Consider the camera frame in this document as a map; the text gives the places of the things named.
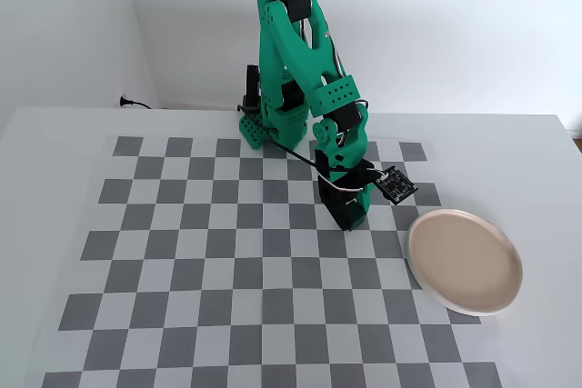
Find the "plate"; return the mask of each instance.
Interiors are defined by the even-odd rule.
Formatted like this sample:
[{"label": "plate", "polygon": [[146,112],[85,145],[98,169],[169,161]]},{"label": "plate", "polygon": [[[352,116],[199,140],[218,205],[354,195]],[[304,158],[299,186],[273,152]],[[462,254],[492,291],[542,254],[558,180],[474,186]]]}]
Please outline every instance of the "plate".
[{"label": "plate", "polygon": [[499,313],[521,287],[516,247],[490,222],[464,211],[421,215],[410,227],[405,250],[420,286],[459,313]]}]

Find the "white square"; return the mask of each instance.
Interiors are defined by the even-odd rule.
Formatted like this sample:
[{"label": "white square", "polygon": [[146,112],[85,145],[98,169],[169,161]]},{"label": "white square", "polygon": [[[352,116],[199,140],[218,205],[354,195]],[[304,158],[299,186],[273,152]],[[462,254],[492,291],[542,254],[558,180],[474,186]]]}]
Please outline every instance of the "white square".
[{"label": "white square", "polygon": [[79,388],[116,388],[118,376],[119,370],[82,372]]},{"label": "white square", "polygon": [[128,329],[134,311],[135,293],[105,293],[95,321],[96,329]]},{"label": "white square", "polygon": [[296,366],[298,387],[331,388],[328,363],[309,363]]},{"label": "white square", "polygon": [[311,181],[289,181],[289,203],[291,204],[313,204],[313,182]]},{"label": "white square", "polygon": [[263,324],[262,363],[295,363],[294,325]]},{"label": "white square", "polygon": [[120,231],[113,259],[144,259],[149,231]]},{"label": "white square", "polygon": [[202,289],[232,290],[234,277],[234,258],[206,258],[202,276]]},{"label": "white square", "polygon": [[164,329],[129,329],[122,369],[156,368]]},{"label": "white square", "polygon": [[206,258],[207,229],[180,229],[176,246],[176,259]]},{"label": "white square", "polygon": [[358,324],[388,324],[382,290],[352,290]]},{"label": "white square", "polygon": [[180,229],[182,220],[182,204],[157,204],[154,209],[152,229],[175,230]]},{"label": "white square", "polygon": [[289,204],[266,204],[263,207],[264,229],[289,229]]},{"label": "white square", "polygon": [[261,365],[229,365],[226,386],[228,388],[258,388],[261,386]]},{"label": "white square", "polygon": [[366,388],[400,388],[400,376],[395,363],[365,363],[364,376]]},{"label": "white square", "polygon": [[236,229],[236,204],[211,204],[209,229]]},{"label": "white square", "polygon": [[236,229],[235,258],[260,258],[261,256],[263,256],[263,230]]},{"label": "white square", "polygon": [[263,203],[263,181],[238,181],[238,202],[240,204]]},{"label": "white square", "polygon": [[230,326],[199,326],[196,330],[194,367],[228,365]]},{"label": "white square", "polygon": [[380,284],[385,290],[409,290],[410,280],[402,258],[377,258]]},{"label": "white square", "polygon": [[412,290],[420,324],[450,324],[445,306],[422,290]]},{"label": "white square", "polygon": [[356,324],[328,324],[326,329],[329,363],[362,363]]},{"label": "white square", "polygon": [[215,180],[237,181],[240,171],[240,158],[216,158]]},{"label": "white square", "polygon": [[372,231],[396,230],[392,207],[388,204],[371,204],[367,212],[367,221]]},{"label": "white square", "polygon": [[294,289],[293,316],[295,324],[325,324],[323,290]]},{"label": "white square", "polygon": [[396,363],[427,363],[425,340],[418,324],[390,324]]},{"label": "white square", "polygon": [[266,181],[286,181],[287,160],[263,158],[263,179]]},{"label": "white square", "polygon": [[291,229],[291,256],[294,258],[319,257],[317,231],[309,229]]},{"label": "white square", "polygon": [[194,138],[191,156],[214,158],[216,156],[216,138]]},{"label": "white square", "polygon": [[167,291],[172,283],[173,259],[146,259],[142,265],[137,291]]},{"label": "white square", "polygon": [[185,181],[188,178],[190,158],[167,157],[164,159],[162,179],[178,179]]},{"label": "white square", "polygon": [[375,258],[374,243],[370,231],[352,231],[344,233],[348,258]]},{"label": "white square", "polygon": [[233,290],[232,325],[261,324],[262,290]]},{"label": "white square", "polygon": [[291,258],[263,258],[263,289],[293,288]]},{"label": "white square", "polygon": [[469,381],[462,363],[431,363],[435,388],[469,388]]},{"label": "white square", "polygon": [[129,191],[129,204],[154,204],[160,181],[154,179],[134,179]]},{"label": "white square", "polygon": [[191,388],[192,368],[158,368],[154,388]]},{"label": "white square", "polygon": [[212,181],[186,181],[185,204],[210,204]]},{"label": "white square", "polygon": [[352,278],[346,258],[321,258],[321,285],[324,289],[352,288]]},{"label": "white square", "polygon": [[196,327],[200,309],[200,292],[172,291],[167,299],[165,327]]},{"label": "white square", "polygon": [[324,204],[316,204],[316,226],[320,231],[339,229],[334,217],[331,216]]},{"label": "white square", "polygon": [[378,156],[380,161],[401,163],[404,161],[398,140],[377,140]]}]

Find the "black wire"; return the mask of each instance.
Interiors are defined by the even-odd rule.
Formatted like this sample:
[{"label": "black wire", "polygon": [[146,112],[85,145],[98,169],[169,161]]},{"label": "black wire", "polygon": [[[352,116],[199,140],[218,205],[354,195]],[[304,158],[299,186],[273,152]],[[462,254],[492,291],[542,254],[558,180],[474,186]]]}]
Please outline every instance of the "black wire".
[{"label": "black wire", "polygon": [[[242,111],[243,113],[245,113],[245,115],[251,119],[251,121],[256,124],[258,127],[261,127],[267,131],[276,131],[275,128],[272,127],[266,127],[263,126],[262,124],[260,124],[257,120],[255,120],[250,113],[247,112],[247,109],[242,106],[239,105],[237,108],[237,111]],[[325,167],[323,165],[317,165],[316,163],[314,163],[313,161],[309,161],[307,158],[305,158],[304,156],[301,156],[300,154],[294,152],[293,150],[289,149],[288,147],[285,147],[284,145],[278,143],[277,141],[275,141],[273,138],[271,138],[270,136],[268,136],[269,140],[271,140],[271,142],[276,145],[279,149],[281,150],[285,150],[288,154],[293,155],[295,158],[297,158],[300,161],[303,161],[306,164],[311,165],[312,167],[314,167],[317,171],[319,172],[343,172],[343,173],[361,173],[361,174],[369,174],[370,172],[374,172],[376,174],[378,173],[382,173],[379,170],[374,170],[374,169],[370,169],[370,168],[332,168],[332,167]]]}]

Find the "white table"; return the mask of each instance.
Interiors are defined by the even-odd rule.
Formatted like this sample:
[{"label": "white table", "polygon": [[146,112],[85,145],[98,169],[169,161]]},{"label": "white table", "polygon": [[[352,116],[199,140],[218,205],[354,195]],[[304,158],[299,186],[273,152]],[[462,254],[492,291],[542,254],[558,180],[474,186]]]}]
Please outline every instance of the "white table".
[{"label": "white table", "polygon": [[[110,134],[238,135],[211,111],[17,111],[0,142],[0,386],[21,386],[90,174]],[[551,115],[372,114],[370,136],[426,140],[447,207],[514,242],[520,295],[484,321],[482,354],[505,388],[582,384],[582,154]]]}]

